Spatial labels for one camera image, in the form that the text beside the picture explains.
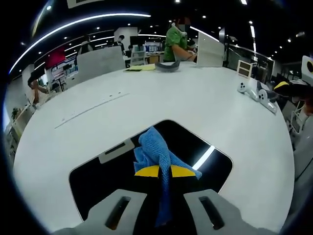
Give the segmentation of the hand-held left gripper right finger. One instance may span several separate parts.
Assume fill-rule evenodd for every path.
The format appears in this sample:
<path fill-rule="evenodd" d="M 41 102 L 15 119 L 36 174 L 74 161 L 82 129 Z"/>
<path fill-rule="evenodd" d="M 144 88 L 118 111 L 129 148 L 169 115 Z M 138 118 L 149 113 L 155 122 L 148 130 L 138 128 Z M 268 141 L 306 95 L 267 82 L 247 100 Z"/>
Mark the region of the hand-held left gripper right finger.
<path fill-rule="evenodd" d="M 177 235 L 274 235 L 242 219 L 240 210 L 212 189 L 204 189 L 195 172 L 171 165 L 171 210 Z"/>

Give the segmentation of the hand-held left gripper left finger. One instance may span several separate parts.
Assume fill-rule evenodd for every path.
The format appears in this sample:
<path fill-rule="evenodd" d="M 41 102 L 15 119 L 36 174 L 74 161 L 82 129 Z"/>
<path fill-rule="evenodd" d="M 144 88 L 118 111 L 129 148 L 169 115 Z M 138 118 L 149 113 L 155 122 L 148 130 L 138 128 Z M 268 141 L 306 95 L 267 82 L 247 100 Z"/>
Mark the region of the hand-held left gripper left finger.
<path fill-rule="evenodd" d="M 159 211 L 160 167 L 140 169 L 122 188 L 93 206 L 87 219 L 56 235 L 144 235 L 154 229 Z"/>

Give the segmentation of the person's right hand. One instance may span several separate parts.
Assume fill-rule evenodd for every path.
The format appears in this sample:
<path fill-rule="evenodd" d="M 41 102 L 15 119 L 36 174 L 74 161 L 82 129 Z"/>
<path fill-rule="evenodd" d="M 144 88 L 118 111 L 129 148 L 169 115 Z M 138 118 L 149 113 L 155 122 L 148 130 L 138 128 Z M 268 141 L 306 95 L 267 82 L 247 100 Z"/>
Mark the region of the person's right hand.
<path fill-rule="evenodd" d="M 312 95 L 305 99 L 305 103 L 303 106 L 303 112 L 307 116 L 313 115 L 313 96 Z"/>

